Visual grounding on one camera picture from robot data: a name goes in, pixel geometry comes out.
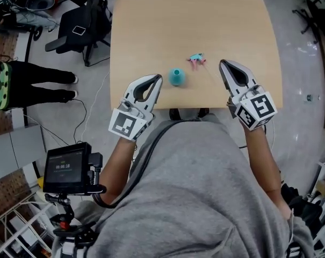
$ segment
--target gray sweatshirt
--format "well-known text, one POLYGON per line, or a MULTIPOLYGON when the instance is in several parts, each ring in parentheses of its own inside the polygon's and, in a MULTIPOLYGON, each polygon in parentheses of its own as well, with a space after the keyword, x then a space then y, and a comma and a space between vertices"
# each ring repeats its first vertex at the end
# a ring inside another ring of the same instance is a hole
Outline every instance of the gray sweatshirt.
MULTIPOLYGON (((131 180, 160 130, 142 146, 131 180)), ((218 123, 176 124, 115 209, 88 202, 75 215, 97 220, 100 235, 88 257, 284 257, 291 230, 305 257, 313 257, 305 223, 282 217, 218 123)))

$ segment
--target chair wheel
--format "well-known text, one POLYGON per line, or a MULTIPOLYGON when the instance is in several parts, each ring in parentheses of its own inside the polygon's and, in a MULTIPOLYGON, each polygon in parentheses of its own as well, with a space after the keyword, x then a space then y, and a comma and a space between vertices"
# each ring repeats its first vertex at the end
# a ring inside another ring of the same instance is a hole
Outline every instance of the chair wheel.
POLYGON ((43 32, 43 27, 36 28, 33 34, 33 40, 37 41, 42 35, 42 32, 43 32))

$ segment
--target light wood tabletop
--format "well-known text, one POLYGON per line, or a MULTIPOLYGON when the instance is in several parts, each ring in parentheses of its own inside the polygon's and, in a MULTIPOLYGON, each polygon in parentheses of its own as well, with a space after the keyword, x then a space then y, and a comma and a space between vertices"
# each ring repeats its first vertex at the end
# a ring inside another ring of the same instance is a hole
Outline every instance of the light wood tabletop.
POLYGON ((221 59, 251 69, 276 107, 283 106, 279 54, 263 0, 115 0, 112 108, 132 81, 149 74, 163 76, 155 109, 226 107, 221 59), (186 59, 196 53, 204 53, 206 62, 192 71, 186 59), (180 87, 168 81, 172 68, 186 72, 180 87))

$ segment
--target teal vase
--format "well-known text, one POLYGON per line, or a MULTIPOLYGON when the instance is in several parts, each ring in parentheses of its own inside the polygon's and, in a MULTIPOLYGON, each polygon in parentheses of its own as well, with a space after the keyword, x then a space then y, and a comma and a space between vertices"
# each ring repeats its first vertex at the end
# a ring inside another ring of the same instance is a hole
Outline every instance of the teal vase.
POLYGON ((180 86, 185 82, 185 72, 182 69, 171 69, 168 74, 168 80, 173 86, 180 86))

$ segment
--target concrete floor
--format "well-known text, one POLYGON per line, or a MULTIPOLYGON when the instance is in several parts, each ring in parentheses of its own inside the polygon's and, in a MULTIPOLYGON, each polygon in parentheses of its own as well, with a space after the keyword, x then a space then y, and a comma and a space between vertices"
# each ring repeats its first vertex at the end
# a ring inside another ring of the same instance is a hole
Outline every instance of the concrete floor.
MULTIPOLYGON (((109 0, 110 9, 114 0, 109 0)), ((273 28, 275 30, 281 69, 283 72, 284 107, 279 110, 272 122, 267 124, 267 137, 273 149, 272 153, 285 176, 285 181, 306 193, 317 170, 316 161, 325 155, 325 130, 323 130, 325 88, 321 54, 318 45, 313 45, 311 32, 304 35, 303 21, 291 10, 298 7, 298 0, 265 0, 273 28), (306 95, 314 96, 313 102, 306 102, 306 95)), ((62 13, 73 8, 72 2, 63 4, 54 13, 56 19, 62 13)), ((83 64, 82 55, 75 52, 56 54, 46 53, 44 45, 57 38, 57 31, 52 34, 44 33, 37 42, 32 43, 29 62, 43 67, 58 68, 74 72, 79 76, 77 85, 53 85, 45 83, 47 88, 76 89, 88 110, 94 101, 95 94, 104 76, 109 72, 109 60, 87 68, 83 64)), ((92 61, 97 62, 106 58, 110 51, 107 47, 95 50, 92 61)), ((118 137, 107 128, 111 118, 110 108, 110 76, 105 79, 104 86, 98 94, 93 107, 83 141, 92 145, 94 152, 101 152, 104 163, 107 161, 118 137)), ((73 144, 73 132, 84 117, 84 109, 80 102, 72 101, 67 104, 39 104, 28 108, 29 116, 39 121, 67 143, 73 144)), ((242 128, 237 120, 232 120, 227 109, 213 110, 224 122, 239 146, 245 144, 242 128)), ((156 120, 138 141, 142 145, 149 132, 161 121, 168 119, 167 110, 155 110, 156 120)), ((85 125, 76 132, 76 140, 81 139, 85 125)), ((58 148, 57 143, 44 132, 47 149, 58 148)), ((39 162, 43 172, 45 161, 39 162)))

